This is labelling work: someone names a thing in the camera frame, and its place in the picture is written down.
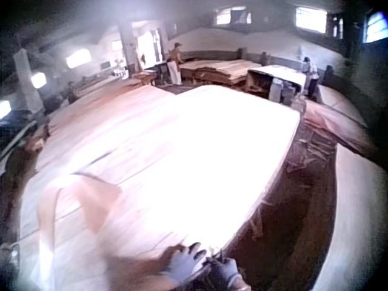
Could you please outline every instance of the work glove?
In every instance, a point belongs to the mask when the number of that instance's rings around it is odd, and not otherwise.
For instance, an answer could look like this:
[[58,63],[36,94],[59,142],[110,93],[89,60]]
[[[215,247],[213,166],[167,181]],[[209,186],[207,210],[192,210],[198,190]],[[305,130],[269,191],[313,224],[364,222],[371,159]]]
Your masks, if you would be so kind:
[[222,262],[208,258],[212,265],[209,272],[209,280],[216,287],[216,290],[230,290],[237,278],[242,279],[238,273],[236,260],[224,258]]
[[176,250],[169,263],[162,268],[159,274],[168,276],[180,284],[183,283],[206,255],[206,250],[198,252],[200,246],[201,244],[196,242],[183,250]]

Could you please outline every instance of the stack of wood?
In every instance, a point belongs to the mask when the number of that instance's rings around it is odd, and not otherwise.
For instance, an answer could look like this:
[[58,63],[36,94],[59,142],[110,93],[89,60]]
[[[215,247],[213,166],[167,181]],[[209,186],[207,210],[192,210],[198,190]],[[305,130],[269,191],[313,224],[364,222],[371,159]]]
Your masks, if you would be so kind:
[[195,78],[225,85],[237,85],[246,80],[248,70],[260,66],[259,64],[243,59],[217,62],[198,68],[195,72]]
[[181,69],[181,76],[182,78],[193,79],[196,69],[204,66],[210,66],[212,64],[216,64],[217,62],[220,61],[203,59],[200,61],[186,62],[179,66]]
[[261,65],[243,59],[235,61],[193,61],[181,65],[181,76],[229,86],[238,85],[246,80],[248,70]]

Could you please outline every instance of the workshop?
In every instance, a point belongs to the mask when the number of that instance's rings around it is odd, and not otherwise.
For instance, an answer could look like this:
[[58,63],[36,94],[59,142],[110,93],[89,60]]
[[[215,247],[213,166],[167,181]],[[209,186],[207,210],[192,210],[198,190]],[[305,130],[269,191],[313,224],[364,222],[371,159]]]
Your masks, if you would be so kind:
[[2,290],[387,290],[382,2],[14,0],[0,22]]

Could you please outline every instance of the light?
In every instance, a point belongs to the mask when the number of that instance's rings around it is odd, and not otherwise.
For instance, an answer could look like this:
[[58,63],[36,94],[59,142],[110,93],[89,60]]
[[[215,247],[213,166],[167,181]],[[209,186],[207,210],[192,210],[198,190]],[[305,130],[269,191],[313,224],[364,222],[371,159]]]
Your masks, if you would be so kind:
[[298,7],[296,9],[296,26],[316,32],[326,32],[327,12],[324,10]]
[[122,42],[121,41],[113,41],[112,42],[112,49],[114,51],[122,50]]
[[7,100],[0,101],[0,119],[11,112],[10,102]]
[[46,75],[43,73],[37,73],[31,77],[31,82],[34,85],[35,89],[42,88],[46,85]]
[[86,64],[87,62],[90,62],[92,59],[92,56],[90,56],[90,52],[83,48],[82,50],[78,50],[68,58],[66,58],[66,62],[69,68],[75,68],[79,65]]

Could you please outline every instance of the wood sheet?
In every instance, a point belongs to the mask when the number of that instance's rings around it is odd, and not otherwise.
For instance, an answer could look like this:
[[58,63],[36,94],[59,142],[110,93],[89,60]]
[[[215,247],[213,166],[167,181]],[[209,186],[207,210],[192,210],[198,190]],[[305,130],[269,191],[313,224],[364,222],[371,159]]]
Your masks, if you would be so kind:
[[216,62],[214,64],[203,65],[196,69],[195,78],[234,85],[241,81],[245,81],[250,69],[258,68],[260,66],[261,65],[259,64],[243,59]]
[[363,289],[386,250],[388,174],[338,145],[336,180],[334,232],[313,291]]
[[195,70],[201,68],[203,66],[208,66],[220,61],[216,60],[199,60],[192,62],[185,62],[184,64],[179,65],[181,68],[181,76],[182,78],[194,78]]
[[109,77],[99,77],[90,84],[87,84],[80,89],[76,90],[76,95],[77,97],[82,97],[85,95],[90,94],[91,92],[94,92],[98,89],[103,88],[104,86],[108,85],[111,82],[118,81],[120,77],[114,77],[114,76],[109,76]]
[[[84,173],[122,189],[97,235],[85,229],[76,202],[58,202],[55,267],[63,290],[98,283],[109,290],[109,266],[120,266],[112,258],[128,260],[121,271],[135,279],[156,271],[156,260],[179,243],[201,241],[217,252],[271,186],[299,124],[290,108],[218,86],[178,96],[145,86],[85,103],[87,114],[53,120],[22,202],[25,236],[36,230],[34,202],[57,176]],[[36,234],[21,242],[28,253],[21,281],[36,278]]]
[[306,101],[305,122],[324,129],[335,135],[340,142],[348,148],[367,158],[374,158],[377,147],[368,135],[366,127],[363,127],[353,119],[343,115],[332,108]]
[[294,83],[301,89],[303,89],[306,83],[305,74],[282,65],[267,65],[265,67],[252,69],[252,70],[255,72],[273,76],[283,81]]
[[361,125],[367,126],[360,112],[348,99],[346,99],[344,95],[323,85],[318,85],[318,88],[323,104],[341,112],[349,118],[352,118]]

